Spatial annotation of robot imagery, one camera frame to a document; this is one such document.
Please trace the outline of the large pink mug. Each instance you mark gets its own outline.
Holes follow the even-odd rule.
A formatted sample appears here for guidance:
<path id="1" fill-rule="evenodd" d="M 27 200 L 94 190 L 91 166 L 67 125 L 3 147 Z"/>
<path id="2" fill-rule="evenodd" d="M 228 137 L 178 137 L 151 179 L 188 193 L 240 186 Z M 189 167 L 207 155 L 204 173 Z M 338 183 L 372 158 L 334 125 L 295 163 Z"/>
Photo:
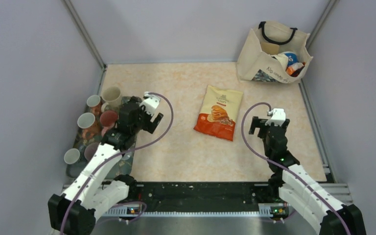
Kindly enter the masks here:
<path id="1" fill-rule="evenodd" d="M 101 136 L 103 137 L 106 132 L 112 129 L 118 120 L 118 113 L 113 110 L 105 111 L 100 116 L 100 124 L 102 126 Z"/>

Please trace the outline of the cream white mug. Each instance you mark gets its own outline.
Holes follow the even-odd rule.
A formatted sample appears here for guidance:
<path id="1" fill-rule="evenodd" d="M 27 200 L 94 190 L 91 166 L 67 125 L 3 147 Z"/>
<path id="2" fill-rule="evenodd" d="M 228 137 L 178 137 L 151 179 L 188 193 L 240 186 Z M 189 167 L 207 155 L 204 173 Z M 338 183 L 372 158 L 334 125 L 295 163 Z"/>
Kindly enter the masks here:
<path id="1" fill-rule="evenodd" d="M 101 93 L 101 98 L 104 104 L 101 107 L 102 112 L 109 110 L 118 112 L 122 105 L 122 94 L 121 90 L 117 86 L 112 86 L 107 88 Z"/>

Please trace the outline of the orange chips bag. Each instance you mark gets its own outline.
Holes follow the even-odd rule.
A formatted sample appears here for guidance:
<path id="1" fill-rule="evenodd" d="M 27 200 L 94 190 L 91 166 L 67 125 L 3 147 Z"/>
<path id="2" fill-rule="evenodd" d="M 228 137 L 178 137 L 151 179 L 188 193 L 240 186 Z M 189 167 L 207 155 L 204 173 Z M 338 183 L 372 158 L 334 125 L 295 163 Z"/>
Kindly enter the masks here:
<path id="1" fill-rule="evenodd" d="M 243 92 L 207 86 L 194 130 L 233 141 Z"/>

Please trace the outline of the blue grey mug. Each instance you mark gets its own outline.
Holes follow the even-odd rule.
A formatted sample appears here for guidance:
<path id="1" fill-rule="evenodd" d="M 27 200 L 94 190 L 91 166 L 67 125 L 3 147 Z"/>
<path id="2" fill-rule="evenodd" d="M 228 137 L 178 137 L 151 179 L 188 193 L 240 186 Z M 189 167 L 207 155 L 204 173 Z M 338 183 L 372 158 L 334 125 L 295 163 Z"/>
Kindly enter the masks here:
<path id="1" fill-rule="evenodd" d="M 87 107 L 89 108 L 89 112 L 94 114 L 95 116 L 100 116 L 102 113 L 102 98 L 99 95 L 91 95 L 86 101 Z"/>

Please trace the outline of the lilac mug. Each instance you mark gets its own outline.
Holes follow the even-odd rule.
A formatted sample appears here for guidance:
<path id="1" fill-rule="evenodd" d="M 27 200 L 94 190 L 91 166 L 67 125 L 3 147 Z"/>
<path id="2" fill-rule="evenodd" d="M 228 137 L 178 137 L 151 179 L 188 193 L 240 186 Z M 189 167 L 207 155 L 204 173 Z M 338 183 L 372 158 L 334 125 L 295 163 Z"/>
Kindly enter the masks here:
<path id="1" fill-rule="evenodd" d="M 94 156 L 94 154 L 97 151 L 98 146 L 99 146 L 98 142 L 93 142 L 85 148 L 84 157 L 85 157 L 87 162 L 89 162 L 92 159 L 92 157 Z"/>

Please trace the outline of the light blue white mug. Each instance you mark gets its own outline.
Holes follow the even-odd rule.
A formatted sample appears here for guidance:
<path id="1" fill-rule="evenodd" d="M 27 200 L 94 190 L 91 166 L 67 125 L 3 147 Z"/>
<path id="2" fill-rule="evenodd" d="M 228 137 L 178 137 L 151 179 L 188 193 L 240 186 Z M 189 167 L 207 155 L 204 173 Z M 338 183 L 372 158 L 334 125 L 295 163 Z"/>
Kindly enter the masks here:
<path id="1" fill-rule="evenodd" d="M 71 148 L 64 154 L 64 162 L 68 165 L 74 164 L 80 160 L 81 153 L 77 148 Z"/>

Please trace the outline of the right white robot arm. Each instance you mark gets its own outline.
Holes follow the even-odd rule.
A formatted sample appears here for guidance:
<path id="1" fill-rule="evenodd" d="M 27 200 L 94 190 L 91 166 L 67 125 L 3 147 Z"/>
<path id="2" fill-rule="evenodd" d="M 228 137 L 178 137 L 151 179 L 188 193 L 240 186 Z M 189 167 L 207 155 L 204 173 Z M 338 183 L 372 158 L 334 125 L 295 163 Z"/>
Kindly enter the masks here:
<path id="1" fill-rule="evenodd" d="M 267 124 L 267 119 L 253 117 L 249 134 L 258 130 L 263 142 L 262 158 L 273 175 L 269 179 L 268 197 L 291 205 L 319 235 L 364 235 L 361 210 L 345 205 L 312 179 L 287 148 L 287 119 L 282 125 Z"/>

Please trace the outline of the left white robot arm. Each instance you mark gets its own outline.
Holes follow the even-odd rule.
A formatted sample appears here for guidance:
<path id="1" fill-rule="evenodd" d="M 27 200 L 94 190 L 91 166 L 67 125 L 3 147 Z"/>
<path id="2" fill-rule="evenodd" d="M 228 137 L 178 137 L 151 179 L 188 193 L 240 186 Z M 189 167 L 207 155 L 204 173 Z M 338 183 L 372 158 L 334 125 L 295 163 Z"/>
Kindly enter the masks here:
<path id="1" fill-rule="evenodd" d="M 133 146 L 139 131 L 154 133 L 163 114 L 154 115 L 161 98 L 153 93 L 131 97 L 119 109 L 118 120 L 106 131 L 97 150 L 74 182 L 48 200 L 50 225 L 62 235 L 89 235 L 99 218 L 114 204 L 137 197 L 135 182 L 128 175 L 116 177 L 99 190 L 107 174 Z"/>

